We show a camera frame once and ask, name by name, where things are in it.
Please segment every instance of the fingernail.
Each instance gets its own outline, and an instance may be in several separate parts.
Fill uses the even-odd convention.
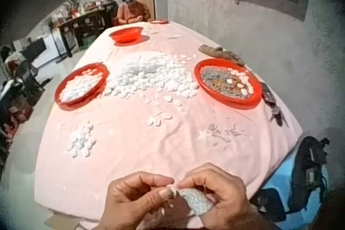
[[[169,188],[164,188],[158,191],[158,194],[161,196],[162,199],[168,200],[173,195],[173,192]]]

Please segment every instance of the red plastic bowl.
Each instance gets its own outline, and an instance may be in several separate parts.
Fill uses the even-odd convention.
[[[222,95],[214,90],[212,90],[210,87],[204,83],[204,81],[201,78],[201,69],[205,66],[217,66],[217,67],[226,67],[226,68],[233,68],[237,69],[239,72],[245,72],[247,76],[249,77],[249,82],[254,88],[254,94],[247,98],[247,99],[236,99],[231,98],[225,95]],[[194,68],[194,75],[199,83],[199,85],[205,90],[206,93],[208,93],[212,98],[215,100],[221,102],[222,104],[225,104],[227,106],[240,109],[240,110],[249,110],[255,108],[259,102],[261,101],[263,89],[261,87],[261,83],[259,80],[250,72],[247,72],[244,68],[236,65],[235,63],[225,60],[225,59],[205,59],[203,61],[200,61],[198,64],[196,64]]]
[[[103,75],[102,75],[101,80],[93,88],[91,88],[90,91],[87,92],[85,95],[83,95],[77,99],[74,99],[72,101],[69,101],[69,102],[62,102],[60,100],[60,93],[66,87],[67,82],[74,79],[77,75],[82,75],[82,73],[84,71],[87,71],[88,69],[91,69],[91,70],[96,69],[96,71],[93,74],[98,74],[98,73],[102,72]],[[86,65],[84,67],[78,68],[77,70],[75,70],[71,74],[69,74],[56,88],[56,91],[54,94],[55,103],[57,103],[61,109],[66,109],[68,107],[80,108],[81,106],[79,104],[82,103],[85,105],[86,103],[88,103],[92,99],[94,99],[99,93],[102,92],[101,90],[105,87],[106,80],[107,80],[108,76],[109,76],[109,71],[108,71],[107,67],[102,63],[92,63],[92,64]]]
[[[129,27],[109,34],[116,43],[129,43],[140,38],[143,27]]]

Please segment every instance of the floor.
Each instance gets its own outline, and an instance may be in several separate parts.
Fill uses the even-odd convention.
[[[10,223],[15,230],[69,230],[62,219],[51,219],[52,213],[38,206],[33,199],[36,158],[40,140],[51,108],[53,94],[61,80],[69,74],[85,51],[77,52],[59,64],[55,62],[40,68],[38,81],[52,76],[45,86],[45,92],[36,104],[26,123],[19,127],[11,146],[10,154],[0,183],[1,218]]]

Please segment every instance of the orange shirt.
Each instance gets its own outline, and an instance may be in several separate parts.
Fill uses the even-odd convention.
[[[138,16],[142,16],[144,22],[147,22],[151,18],[151,14],[147,5],[135,1],[135,3],[133,3],[133,5],[131,6],[123,3],[119,7],[118,19],[120,24],[128,23],[129,20],[137,18]]]

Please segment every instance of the gray wall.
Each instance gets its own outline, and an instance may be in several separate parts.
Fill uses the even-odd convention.
[[[306,132],[329,137],[336,182],[345,170],[342,8],[340,0],[168,0],[168,17],[240,54]]]

